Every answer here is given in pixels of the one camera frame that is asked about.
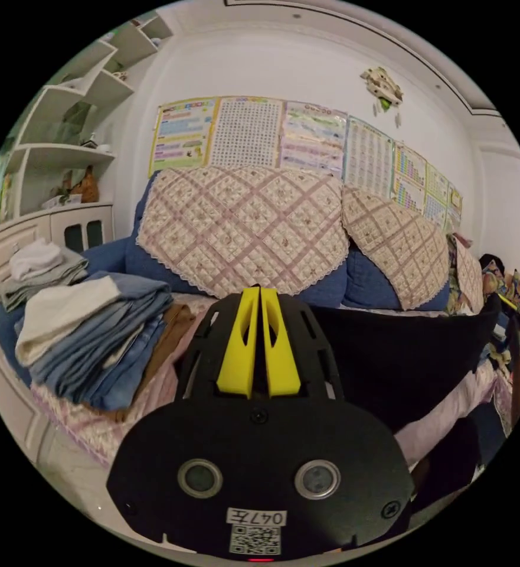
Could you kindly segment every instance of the yellow bracket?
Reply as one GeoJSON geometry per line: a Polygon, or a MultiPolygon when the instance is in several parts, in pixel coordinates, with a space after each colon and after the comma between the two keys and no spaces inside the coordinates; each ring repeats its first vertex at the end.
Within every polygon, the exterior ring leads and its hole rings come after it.
{"type": "Polygon", "coordinates": [[[261,289],[261,314],[266,349],[267,385],[270,397],[299,393],[301,381],[283,322],[282,309],[275,289],[261,289]],[[276,339],[272,346],[270,327],[276,339]]]}
{"type": "Polygon", "coordinates": [[[246,288],[240,298],[223,365],[217,379],[217,386],[221,392],[244,395],[248,400],[252,396],[254,380],[259,305],[260,288],[246,288]],[[245,343],[246,330],[248,330],[248,340],[245,343]]]}

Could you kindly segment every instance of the educational poster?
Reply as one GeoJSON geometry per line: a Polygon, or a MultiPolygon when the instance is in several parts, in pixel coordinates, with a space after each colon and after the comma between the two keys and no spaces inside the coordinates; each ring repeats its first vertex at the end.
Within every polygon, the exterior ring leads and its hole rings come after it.
{"type": "Polygon", "coordinates": [[[345,136],[345,113],[303,102],[286,102],[279,167],[325,170],[341,178],[345,136]]]}
{"type": "Polygon", "coordinates": [[[344,157],[344,183],[390,198],[393,141],[369,124],[348,117],[344,157]]]}
{"type": "Polygon", "coordinates": [[[462,217],[462,196],[456,190],[456,187],[449,183],[449,206],[447,208],[446,229],[453,232],[460,227],[460,219],[462,217]]]}
{"type": "Polygon", "coordinates": [[[210,165],[277,164],[283,101],[257,96],[223,97],[211,134],[210,165]]]}
{"type": "Polygon", "coordinates": [[[424,213],[425,189],[411,181],[408,181],[399,173],[394,175],[394,185],[391,190],[391,198],[402,207],[408,208],[419,214],[424,213]]]}
{"type": "Polygon", "coordinates": [[[433,195],[437,201],[447,204],[449,200],[449,181],[430,163],[427,163],[427,194],[433,195]]]}
{"type": "Polygon", "coordinates": [[[153,137],[149,177],[165,167],[205,164],[217,98],[180,100],[163,105],[153,137]]]}
{"type": "Polygon", "coordinates": [[[395,144],[394,173],[425,190],[427,161],[403,144],[395,144]]]}
{"type": "Polygon", "coordinates": [[[423,216],[436,224],[440,229],[444,229],[447,220],[447,206],[436,197],[433,197],[433,195],[426,193],[423,216]]]}

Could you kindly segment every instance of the cabinet door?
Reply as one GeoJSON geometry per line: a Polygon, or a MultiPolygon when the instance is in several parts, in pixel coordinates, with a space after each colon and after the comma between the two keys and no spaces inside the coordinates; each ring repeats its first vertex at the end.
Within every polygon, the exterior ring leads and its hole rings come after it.
{"type": "Polygon", "coordinates": [[[112,205],[53,213],[50,219],[53,242],[75,252],[80,253],[114,239],[112,205]]]}
{"type": "Polygon", "coordinates": [[[0,282],[10,276],[9,260],[12,255],[38,238],[51,240],[49,215],[15,224],[0,232],[0,282]]]}
{"type": "Polygon", "coordinates": [[[26,457],[36,463],[49,420],[17,378],[0,347],[0,415],[26,457]]]}

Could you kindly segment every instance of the person's arm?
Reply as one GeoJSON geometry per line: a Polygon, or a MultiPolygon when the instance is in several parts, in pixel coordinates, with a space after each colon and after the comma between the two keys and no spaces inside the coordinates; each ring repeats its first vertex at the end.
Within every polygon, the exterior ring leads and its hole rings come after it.
{"type": "Polygon", "coordinates": [[[509,338],[509,352],[514,368],[512,382],[512,427],[515,427],[520,416],[520,329],[515,317],[510,319],[506,334],[509,338]]]}

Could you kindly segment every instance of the white towel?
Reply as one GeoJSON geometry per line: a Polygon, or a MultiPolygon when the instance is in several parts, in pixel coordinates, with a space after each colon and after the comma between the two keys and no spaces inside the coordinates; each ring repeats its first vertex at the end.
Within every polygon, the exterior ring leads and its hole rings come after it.
{"type": "Polygon", "coordinates": [[[25,306],[24,326],[16,342],[18,362],[28,367],[83,321],[120,297],[110,276],[42,289],[25,306]]]}
{"type": "Polygon", "coordinates": [[[39,238],[17,251],[9,260],[12,279],[22,282],[58,266],[63,261],[61,249],[39,238]]]}

